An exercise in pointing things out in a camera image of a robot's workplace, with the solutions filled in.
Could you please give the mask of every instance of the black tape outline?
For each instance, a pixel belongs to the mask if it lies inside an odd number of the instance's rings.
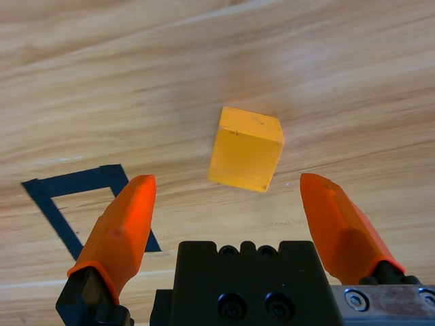
[[[33,179],[21,184],[46,216],[46,219],[62,239],[74,260],[77,260],[82,252],[83,245],[52,198],[106,187],[109,187],[116,197],[127,183],[128,178],[121,164],[114,164],[42,180]],[[158,251],[162,250],[151,230],[145,252]]]

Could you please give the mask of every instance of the screw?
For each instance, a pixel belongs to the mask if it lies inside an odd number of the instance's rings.
[[[294,315],[294,305],[283,293],[269,293],[266,297],[266,311],[276,321],[287,323]]]
[[[223,246],[220,250],[219,253],[225,257],[234,257],[235,255],[237,255],[239,252],[237,251],[237,249],[235,249],[233,246]]]
[[[421,298],[423,298],[425,303],[435,308],[435,292],[429,289],[420,289],[419,295]]]
[[[347,304],[356,311],[363,312],[368,310],[368,299],[362,292],[346,290],[345,299]]]

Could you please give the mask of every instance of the wood grain surface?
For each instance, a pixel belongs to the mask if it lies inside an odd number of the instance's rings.
[[[281,121],[265,194],[207,180],[225,105]],[[158,181],[162,252],[120,298],[140,325],[172,287],[179,242],[310,239],[307,171],[340,184],[408,273],[435,283],[432,0],[3,0],[0,137],[2,325],[61,325],[74,264],[20,183],[105,164]],[[85,241],[112,199],[54,201]]]

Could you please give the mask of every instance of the wooden cube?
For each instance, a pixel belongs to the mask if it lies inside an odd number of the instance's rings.
[[[275,117],[224,107],[209,180],[256,192],[267,191],[284,144]]]

